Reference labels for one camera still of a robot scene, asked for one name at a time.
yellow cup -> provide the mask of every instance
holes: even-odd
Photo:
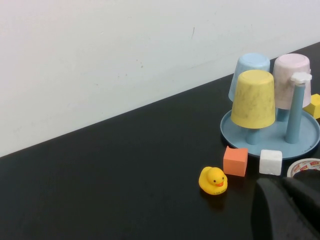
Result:
[[[271,73],[249,70],[239,75],[231,120],[247,129],[262,129],[275,122],[275,82]]]

yellow rubber duck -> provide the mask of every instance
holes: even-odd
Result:
[[[207,194],[219,195],[228,187],[228,179],[218,167],[206,166],[200,173],[199,186]]]

blue cup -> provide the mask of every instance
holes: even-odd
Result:
[[[270,71],[270,60],[265,55],[260,53],[247,53],[238,59],[233,74],[230,90],[229,99],[233,102],[235,99],[236,86],[238,82],[238,77],[241,73],[249,70],[264,70]]]

white knob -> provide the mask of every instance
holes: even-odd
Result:
[[[295,84],[301,85],[310,82],[312,79],[312,75],[306,72],[295,72],[291,76],[291,81],[294,81]]]

white wall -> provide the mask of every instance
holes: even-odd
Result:
[[[0,156],[320,39],[319,0],[0,0]]]

